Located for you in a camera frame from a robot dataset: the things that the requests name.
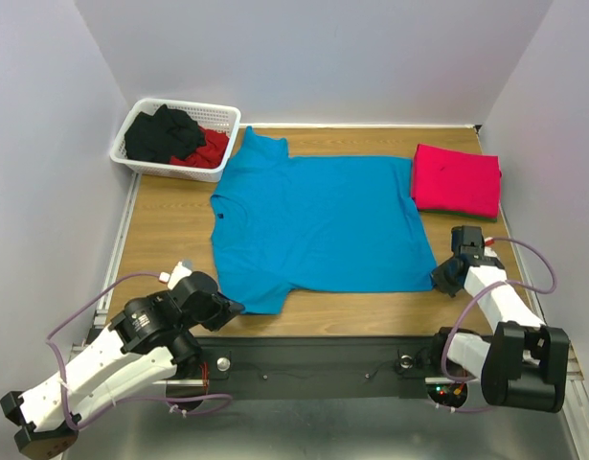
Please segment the white wall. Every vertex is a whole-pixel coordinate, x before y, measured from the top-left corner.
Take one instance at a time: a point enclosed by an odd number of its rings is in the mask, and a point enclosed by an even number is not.
[[[571,336],[589,393],[589,0],[554,1],[481,135],[501,157],[513,235],[555,265],[558,290],[541,296],[543,310]]]
[[[551,0],[76,0],[129,103],[243,121],[482,123]]]
[[[45,335],[95,293],[129,173],[127,104],[69,0],[0,0],[0,397],[56,370]],[[89,320],[62,335],[67,352]],[[0,460],[20,458],[0,409]]]

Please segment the blue shirt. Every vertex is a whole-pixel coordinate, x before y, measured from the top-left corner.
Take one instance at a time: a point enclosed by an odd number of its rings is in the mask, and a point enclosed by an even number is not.
[[[409,194],[411,168],[389,156],[289,158],[285,139],[248,127],[211,198],[224,295],[248,313],[275,314],[296,288],[430,290],[436,262]]]

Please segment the folded red shirt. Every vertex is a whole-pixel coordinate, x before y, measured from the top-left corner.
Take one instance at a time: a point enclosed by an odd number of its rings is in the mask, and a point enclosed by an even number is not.
[[[221,160],[224,157],[230,139],[223,132],[205,129],[202,126],[199,126],[199,128],[205,133],[205,141],[207,144],[196,149],[185,160],[180,160],[179,158],[172,156],[170,158],[170,163],[173,166],[189,166],[192,168],[212,170],[221,164]]]
[[[497,156],[419,144],[411,181],[411,197],[421,211],[498,217],[501,172]]]

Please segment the wooden tabletop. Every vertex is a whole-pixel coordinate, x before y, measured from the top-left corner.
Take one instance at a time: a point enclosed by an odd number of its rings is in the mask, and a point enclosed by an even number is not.
[[[257,133],[285,137],[290,155],[394,155],[412,157],[418,144],[481,153],[471,128],[306,128],[257,129]],[[238,144],[244,133],[238,135]],[[143,176],[125,242],[119,274],[151,270],[170,272],[182,259],[196,270],[216,277],[210,236],[214,214],[209,204],[215,184],[165,177]],[[451,256],[451,228],[480,225],[484,236],[505,236],[498,222],[472,218],[421,215],[426,235],[438,263]],[[496,250],[510,278],[520,279],[513,252],[506,243]],[[133,297],[164,288],[150,278],[137,278],[116,288],[109,319]],[[381,294],[335,294],[296,290],[290,292],[279,315],[243,315],[218,334],[228,336],[283,335],[420,335],[434,334],[451,326],[469,300],[461,291],[455,299],[436,291]],[[464,326],[489,332],[481,312],[475,309]],[[201,328],[197,335],[208,333]]]

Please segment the white plastic basket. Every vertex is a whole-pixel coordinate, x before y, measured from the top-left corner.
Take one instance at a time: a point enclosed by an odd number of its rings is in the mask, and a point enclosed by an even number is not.
[[[212,170],[202,168],[188,168],[185,166],[163,165],[148,161],[129,160],[125,154],[125,132],[140,112],[153,115],[162,105],[168,108],[178,108],[187,112],[199,125],[207,129],[225,132],[230,137],[228,147],[224,152],[221,164]],[[163,175],[179,179],[201,180],[203,182],[219,182],[235,145],[240,123],[240,112],[237,108],[226,105],[213,105],[212,103],[186,103],[184,101],[169,101],[166,99],[145,98],[137,102],[125,117],[124,124],[113,141],[109,155],[116,163],[128,166],[133,171],[141,174]]]

